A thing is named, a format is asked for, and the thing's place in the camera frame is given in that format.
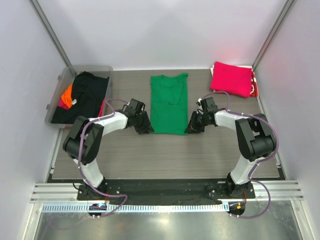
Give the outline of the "green t-shirt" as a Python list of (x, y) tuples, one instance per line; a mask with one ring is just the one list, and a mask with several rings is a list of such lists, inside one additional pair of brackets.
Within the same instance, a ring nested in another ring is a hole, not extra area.
[(188, 73), (181, 73), (150, 78), (150, 122), (155, 134), (187, 135), (188, 76)]

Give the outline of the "clear plastic bin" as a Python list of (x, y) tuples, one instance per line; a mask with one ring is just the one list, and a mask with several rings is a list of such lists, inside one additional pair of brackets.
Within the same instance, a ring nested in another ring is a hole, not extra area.
[(101, 117), (106, 112), (112, 78), (113, 68), (108, 65), (65, 67), (47, 106), (45, 123), (63, 129), (79, 116)]

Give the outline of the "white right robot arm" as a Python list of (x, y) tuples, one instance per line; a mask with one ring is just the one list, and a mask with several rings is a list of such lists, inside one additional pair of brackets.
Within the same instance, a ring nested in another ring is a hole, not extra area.
[(199, 99), (198, 105), (184, 132), (203, 133), (210, 125), (236, 132), (240, 157), (225, 179), (224, 190), (231, 198), (240, 198), (249, 188), (258, 165), (278, 149), (274, 130), (264, 114), (247, 115), (218, 108), (213, 97)]

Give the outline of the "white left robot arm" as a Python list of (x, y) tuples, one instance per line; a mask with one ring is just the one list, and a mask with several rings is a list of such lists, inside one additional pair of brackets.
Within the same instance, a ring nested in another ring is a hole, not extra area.
[(105, 178), (97, 162), (102, 138), (131, 127), (139, 135), (152, 133), (154, 129), (145, 107), (143, 102), (133, 98), (121, 109), (113, 109), (108, 115), (94, 118), (79, 116), (73, 123), (62, 149), (76, 163), (93, 198), (100, 200), (107, 194)]

